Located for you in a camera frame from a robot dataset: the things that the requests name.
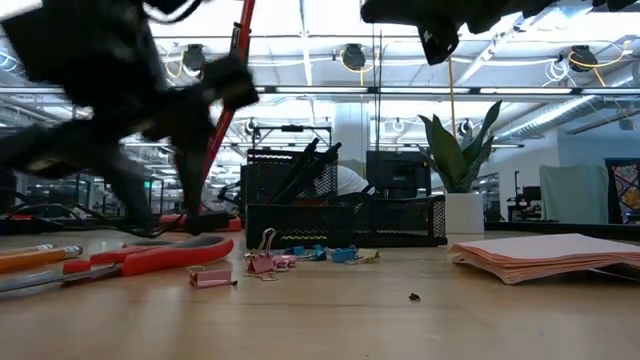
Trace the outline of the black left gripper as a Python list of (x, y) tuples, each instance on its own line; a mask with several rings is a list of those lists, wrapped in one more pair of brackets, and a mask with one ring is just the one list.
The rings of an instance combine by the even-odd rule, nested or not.
[(198, 79), (171, 86), (152, 23), (190, 17), (199, 1), (45, 1), (1, 21), (27, 79), (53, 85), (86, 118), (30, 125), (1, 139), (1, 166), (44, 178), (88, 171), (103, 177), (144, 236), (153, 215), (142, 167), (122, 150), (139, 134), (168, 140), (193, 116), (219, 101), (227, 112), (255, 104), (259, 93), (237, 51), (197, 65)]

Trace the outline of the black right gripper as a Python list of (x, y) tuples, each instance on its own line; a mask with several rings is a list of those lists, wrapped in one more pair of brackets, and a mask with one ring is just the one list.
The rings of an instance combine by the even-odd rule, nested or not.
[(418, 24), (427, 62), (444, 62), (459, 44), (458, 30), (490, 30), (503, 16), (524, 18), (541, 12), (550, 0), (367, 0), (360, 8), (365, 23)]

